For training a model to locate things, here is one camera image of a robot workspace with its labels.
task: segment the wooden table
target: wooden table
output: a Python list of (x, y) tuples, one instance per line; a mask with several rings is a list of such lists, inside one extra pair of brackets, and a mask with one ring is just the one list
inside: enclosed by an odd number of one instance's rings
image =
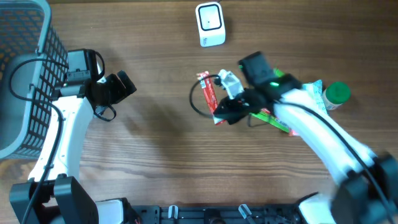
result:
[[(347, 83), (352, 97), (331, 117), (376, 152), (398, 157), (398, 3), (225, 0), (227, 41), (211, 48), (199, 44), (197, 4), (52, 5), (68, 49), (99, 51), (106, 73), (123, 69), (138, 89), (115, 106), (114, 121), (94, 119), (87, 130), (80, 179), (94, 200), (259, 205), (333, 190), (328, 171), (300, 138), (246, 121), (215, 126), (191, 109), (196, 73), (225, 68), (243, 78), (237, 61), (258, 50), (303, 82)], [(207, 110), (199, 90), (195, 103)], [(34, 164), (1, 161), (0, 223), (16, 222), (9, 189)]]

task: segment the green lid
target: green lid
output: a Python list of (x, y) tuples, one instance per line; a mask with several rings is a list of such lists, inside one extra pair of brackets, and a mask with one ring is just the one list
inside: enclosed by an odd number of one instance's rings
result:
[(326, 89), (325, 94), (330, 103), (338, 105), (347, 102), (349, 96), (351, 96), (351, 90), (348, 85), (342, 82), (335, 82)]

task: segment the black mount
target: black mount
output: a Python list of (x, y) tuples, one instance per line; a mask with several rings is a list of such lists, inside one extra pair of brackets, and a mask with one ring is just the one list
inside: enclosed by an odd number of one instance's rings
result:
[(169, 208), (161, 208), (160, 224), (306, 224), (297, 204), (268, 204), (250, 207), (251, 219), (243, 218), (238, 207), (180, 207), (178, 218), (169, 218)]
[[(21, 222), (30, 198), (37, 186), (30, 181), (14, 184), (10, 191), (10, 203)], [(45, 207), (43, 203), (55, 197), (58, 206)], [(59, 219), (66, 223), (97, 223), (98, 211), (94, 201), (74, 177), (60, 175), (56, 180), (46, 180), (40, 190), (40, 197), (32, 207), (28, 223), (50, 223)]]
[[(392, 214), (398, 213), (398, 163), (391, 156), (378, 157), (369, 168), (387, 198)], [(387, 219), (386, 208), (364, 172), (349, 172), (331, 203), (336, 223), (373, 224)]]
[(97, 106), (107, 107), (117, 104), (137, 91), (123, 70), (117, 75), (108, 75), (104, 82), (98, 82), (103, 77), (104, 70), (98, 73), (96, 55), (100, 54), (88, 49), (69, 51), (69, 71), (64, 81), (55, 85), (51, 100), (58, 100), (63, 96), (87, 97), (96, 111)]

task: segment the plastic basket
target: plastic basket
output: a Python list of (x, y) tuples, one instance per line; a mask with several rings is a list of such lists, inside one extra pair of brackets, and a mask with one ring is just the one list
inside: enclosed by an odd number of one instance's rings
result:
[[(0, 159), (38, 158), (51, 117), (51, 107), (18, 100), (10, 94), (11, 70), (32, 58), (67, 65), (67, 56), (51, 25), (51, 9), (46, 1), (0, 2)], [(48, 101), (66, 71), (50, 62), (32, 62), (18, 70), (12, 87), (18, 95)]]

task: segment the red package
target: red package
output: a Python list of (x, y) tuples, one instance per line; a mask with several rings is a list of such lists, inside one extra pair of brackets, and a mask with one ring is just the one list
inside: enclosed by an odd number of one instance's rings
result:
[[(207, 77), (208, 75), (209, 75), (209, 72), (207, 72), (207, 71), (197, 74), (199, 80)], [(205, 100), (206, 100), (207, 106), (209, 107), (210, 113), (213, 114), (214, 111), (217, 109), (218, 102), (217, 102), (216, 94), (214, 93), (214, 88), (213, 88), (213, 84), (211, 83), (211, 79), (207, 78), (205, 80), (202, 80), (200, 82), (200, 86), (201, 86), (201, 89), (203, 90), (203, 94), (205, 95)], [(215, 125), (222, 124), (226, 121), (224, 119), (220, 119), (220, 118), (216, 118), (216, 117), (213, 117), (213, 120), (214, 120)]]

